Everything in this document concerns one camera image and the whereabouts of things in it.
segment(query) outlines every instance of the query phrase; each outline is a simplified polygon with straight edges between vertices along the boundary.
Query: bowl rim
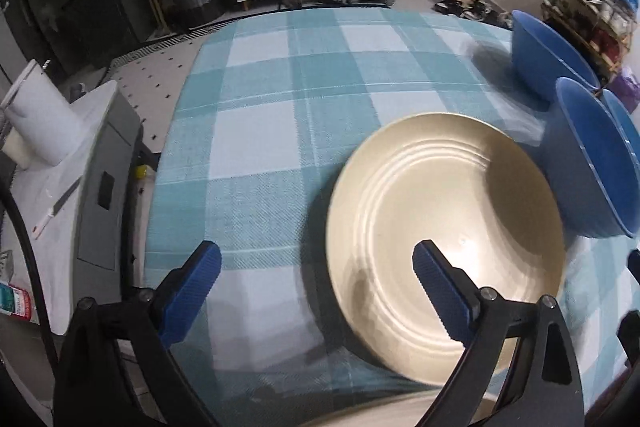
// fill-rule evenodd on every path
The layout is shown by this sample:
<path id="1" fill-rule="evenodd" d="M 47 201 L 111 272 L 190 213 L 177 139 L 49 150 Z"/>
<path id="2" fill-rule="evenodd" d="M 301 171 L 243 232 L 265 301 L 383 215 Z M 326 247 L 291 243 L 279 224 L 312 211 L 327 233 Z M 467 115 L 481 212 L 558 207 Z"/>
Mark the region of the bowl rim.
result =
<path id="1" fill-rule="evenodd" d="M 622 134 L 623 138 L 625 139 L 626 148 L 629 149 L 629 152 L 631 153 L 631 157 L 634 159 L 634 162 L 636 163 L 636 168 L 640 169 L 640 158 L 638 157 L 638 155 L 636 154 L 636 151 L 631 145 L 631 140 L 629 140 L 629 137 L 626 135 L 625 130 L 622 128 L 623 127 L 622 122 L 620 121 L 618 114 L 613 112 L 613 109 L 611 107 L 612 105 L 616 105 L 619 108 L 623 109 L 624 110 L 624 113 L 622 113 L 623 118 L 626 117 L 626 119 L 629 121 L 631 126 L 633 126 L 633 128 L 636 128 L 636 125 L 634 124 L 633 120 L 631 120 L 631 116 L 626 110 L 625 105 L 620 101 L 620 99 L 616 96 L 615 93 L 611 92 L 608 89 L 602 90 L 602 103 L 605 105 L 605 107 L 607 107 L 607 109 L 609 109 L 609 112 L 611 113 L 613 120 L 616 122 L 616 124 L 619 127 L 619 130 L 621 131 L 620 134 Z"/>
<path id="2" fill-rule="evenodd" d="M 560 33 L 558 33 L 555 29 L 553 29 L 551 26 L 545 24 L 544 22 L 542 22 L 540 19 L 538 19 L 537 17 L 534 17 L 533 15 L 531 15 L 530 13 L 527 12 L 523 12 L 522 10 L 514 10 L 513 12 L 511 12 L 511 17 L 517 21 L 520 22 L 520 19 L 522 20 L 529 20 L 529 21 L 535 21 L 537 24 L 544 26 L 547 30 L 551 31 L 552 33 L 555 33 L 556 36 L 560 37 L 562 40 L 564 40 L 565 42 L 567 42 L 567 44 L 569 44 L 570 46 L 571 43 L 569 41 L 567 41 Z M 534 35 L 533 33 L 527 32 L 529 35 L 531 35 L 531 37 L 538 43 L 540 44 L 540 46 L 542 46 L 544 49 L 546 49 L 550 54 L 552 54 L 556 60 L 558 60 L 563 66 L 565 66 L 569 71 L 571 71 L 575 76 L 577 76 L 578 78 L 581 78 L 584 83 L 589 86 L 589 87 L 593 87 L 593 89 L 598 89 L 600 86 L 598 84 L 595 84 L 595 82 L 598 81 L 595 73 L 593 73 L 593 83 L 591 83 L 590 81 L 588 81 L 586 78 L 584 78 L 581 74 L 578 74 L 577 71 L 574 70 L 574 68 L 572 68 L 569 64 L 566 63 L 566 61 L 562 60 L 562 58 L 558 57 L 558 54 L 556 54 L 556 52 L 554 52 L 552 49 L 549 48 L 549 46 L 547 46 L 544 42 L 542 42 L 536 35 Z M 574 48 L 575 54 L 578 58 L 578 60 L 581 61 L 581 63 L 583 64 L 583 66 L 589 70 L 591 70 L 591 66 L 589 65 L 589 63 L 585 60 L 585 58 L 580 55 L 580 53 L 578 52 L 578 50 L 576 50 Z"/>
<path id="3" fill-rule="evenodd" d="M 563 84 L 576 84 L 578 87 L 580 87 L 580 89 L 582 89 L 585 92 L 587 92 L 590 95 L 590 97 L 593 99 L 593 102 L 598 104 L 598 107 L 602 111 L 604 111 L 604 114 L 609 119 L 610 123 L 613 125 L 613 127 L 615 128 L 616 132 L 618 133 L 618 135 L 620 136 L 622 141 L 625 142 L 626 139 L 622 135 L 622 133 L 620 132 L 620 128 L 619 128 L 618 124 L 616 123 L 614 118 L 611 116 L 611 114 L 607 110 L 606 106 L 600 100 L 598 100 L 595 96 L 593 96 L 593 93 L 591 93 L 591 91 L 589 91 L 584 86 L 582 86 L 580 84 L 580 82 L 577 82 L 576 80 L 574 80 L 572 78 L 569 78 L 567 76 L 560 76 L 558 78 L 558 80 L 556 81 L 556 94 L 557 94 L 557 100 L 558 100 L 559 107 L 562 110 L 562 114 L 564 115 L 564 118 L 565 118 L 567 124 L 569 125 L 569 128 L 571 129 L 572 134 L 574 135 L 576 143 L 578 144 L 578 146 L 582 150 L 582 154 L 584 155 L 584 158 L 587 160 L 587 164 L 589 165 L 589 168 L 591 169 L 591 172 L 593 173 L 593 175 L 594 175 L 594 177 L 596 179 L 596 182 L 598 183 L 598 186 L 600 187 L 600 190 L 602 191 L 604 197 L 606 198 L 607 203 L 609 203 L 609 208 L 611 209 L 611 212 L 613 213 L 613 216 L 616 218 L 616 221 L 618 222 L 620 228 L 623 230 L 623 232 L 625 233 L 625 235 L 627 237 L 635 238 L 636 235 L 638 234 L 638 231 L 631 232 L 628 229 L 628 227 L 626 226 L 626 224 L 623 223 L 623 221 L 622 221 L 622 219 L 620 217 L 620 214 L 618 213 L 618 210 L 615 208 L 613 202 L 611 201 L 611 198 L 609 198 L 609 193 L 607 192 L 607 189 L 605 188 L 604 184 L 602 183 L 602 180 L 600 179 L 600 175 L 596 171 L 596 168 L 593 165 L 593 161 L 591 161 L 591 157 L 589 156 L 589 153 L 587 152 L 587 149 L 585 148 L 584 143 L 582 142 L 582 140 L 580 139 L 580 136 L 578 135 L 578 132 L 577 132 L 577 130 L 575 128 L 574 122 L 573 122 L 571 116 L 569 115 L 569 111 L 567 110 L 566 105 L 564 104 L 564 100 L 562 98 L 561 87 L 562 87 Z M 631 156 L 631 152 L 629 151 L 629 148 L 626 145 L 626 143 L 625 143 L 625 150 L 626 150 L 626 153 L 627 153 L 627 157 L 629 158 L 629 161 L 631 162 L 631 166 L 633 167 L 634 172 L 637 172 L 637 170 L 636 170 L 636 162 L 633 160 L 633 158 Z M 640 179 L 638 178 L 637 174 L 636 174 L 636 176 L 634 176 L 634 178 L 636 179 L 636 195 L 637 195 L 636 197 L 638 198 L 638 200 L 640 202 Z"/>

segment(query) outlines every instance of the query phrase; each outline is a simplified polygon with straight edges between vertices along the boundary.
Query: black cable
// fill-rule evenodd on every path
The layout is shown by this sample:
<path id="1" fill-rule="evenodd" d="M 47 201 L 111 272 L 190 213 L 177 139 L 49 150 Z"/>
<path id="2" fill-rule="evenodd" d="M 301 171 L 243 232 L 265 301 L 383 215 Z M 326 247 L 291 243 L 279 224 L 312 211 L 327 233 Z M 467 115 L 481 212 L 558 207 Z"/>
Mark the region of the black cable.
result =
<path id="1" fill-rule="evenodd" d="M 27 266 L 27 273 L 29 274 L 29 280 L 31 282 L 33 301 L 40 320 L 42 343 L 44 344 L 44 350 L 47 353 L 47 359 L 49 360 L 49 365 L 51 366 L 53 376 L 55 377 L 58 369 L 58 353 L 56 352 L 56 346 L 53 343 L 53 334 L 51 333 L 51 326 L 49 324 L 49 315 L 47 315 L 47 305 L 44 301 L 44 293 L 42 291 L 42 283 L 40 282 L 40 274 L 38 273 L 38 265 L 36 264 L 36 258 L 33 254 L 33 248 L 31 248 L 31 241 L 29 240 L 29 233 L 27 232 L 27 228 L 22 220 L 22 215 L 20 214 L 18 205 L 15 203 L 11 191 L 2 182 L 0 182 L 0 203 L 2 203 L 7 216 L 11 219 L 15 235 L 18 236 L 20 248 L 22 248 L 22 255 L 24 256 L 24 262 Z"/>

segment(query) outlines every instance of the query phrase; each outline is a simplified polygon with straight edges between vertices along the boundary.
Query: beige plate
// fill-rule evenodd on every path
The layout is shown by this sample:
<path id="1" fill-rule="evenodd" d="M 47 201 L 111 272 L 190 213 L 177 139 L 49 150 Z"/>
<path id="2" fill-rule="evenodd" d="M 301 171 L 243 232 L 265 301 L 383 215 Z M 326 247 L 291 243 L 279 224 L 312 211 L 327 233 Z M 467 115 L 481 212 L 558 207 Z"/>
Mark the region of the beige plate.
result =
<path id="1" fill-rule="evenodd" d="M 442 385 L 462 344 L 450 340 L 412 268 L 433 239 L 478 287 L 507 299 L 556 295 L 564 266 L 551 189 L 507 135 L 474 118 L 419 114 L 353 153 L 331 199 L 329 273 L 351 328 L 391 369 Z M 496 371 L 508 367 L 507 341 Z"/>
<path id="2" fill-rule="evenodd" d="M 427 391 L 376 400 L 305 423 L 303 427 L 415 427 L 436 396 L 437 391 Z M 473 421 L 489 416 L 494 405 L 495 400 L 485 396 Z"/>

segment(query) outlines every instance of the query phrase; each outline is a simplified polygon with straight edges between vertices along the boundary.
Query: checkered tablecloth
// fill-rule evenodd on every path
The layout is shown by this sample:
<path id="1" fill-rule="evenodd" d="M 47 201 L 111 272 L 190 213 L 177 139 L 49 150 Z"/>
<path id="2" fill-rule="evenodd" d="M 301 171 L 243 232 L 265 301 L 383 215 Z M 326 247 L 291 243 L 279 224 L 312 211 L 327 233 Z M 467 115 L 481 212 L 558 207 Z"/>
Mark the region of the checkered tablecloth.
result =
<path id="1" fill-rule="evenodd" d="M 203 45 L 162 153 L 145 278 L 157 285 L 203 239 L 220 245 L 223 272 L 172 352 L 223 425 L 290 427 L 424 388 L 381 367 L 342 318 L 327 207 L 353 150 L 412 113 L 479 118 L 536 160 L 548 108 L 514 76 L 510 41 L 457 18 L 345 7 L 239 20 Z M 616 330 L 640 307 L 633 246 L 571 242 L 560 302 L 586 407 L 623 368 Z"/>

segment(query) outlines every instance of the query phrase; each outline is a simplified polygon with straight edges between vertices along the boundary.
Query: metal bolt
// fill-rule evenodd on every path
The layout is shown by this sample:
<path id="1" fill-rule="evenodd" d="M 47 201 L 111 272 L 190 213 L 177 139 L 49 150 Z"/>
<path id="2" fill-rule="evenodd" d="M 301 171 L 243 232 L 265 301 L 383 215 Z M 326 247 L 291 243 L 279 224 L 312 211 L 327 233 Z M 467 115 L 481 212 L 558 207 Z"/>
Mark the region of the metal bolt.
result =
<path id="1" fill-rule="evenodd" d="M 92 297 L 84 297 L 78 301 L 78 308 L 81 310 L 89 310 L 95 304 L 95 299 Z"/>
<path id="2" fill-rule="evenodd" d="M 556 300 L 551 296 L 551 295 L 543 295 L 542 296 L 542 303 L 547 307 L 547 308 L 555 308 L 556 305 L 558 304 L 556 302 Z"/>
<path id="3" fill-rule="evenodd" d="M 495 301 L 498 298 L 498 292 L 489 286 L 485 286 L 480 290 L 480 295 L 487 301 Z"/>
<path id="4" fill-rule="evenodd" d="M 151 302 L 151 299 L 153 298 L 154 291 L 151 288 L 144 288 L 143 290 L 140 290 L 140 293 L 138 294 L 138 299 L 142 302 Z"/>

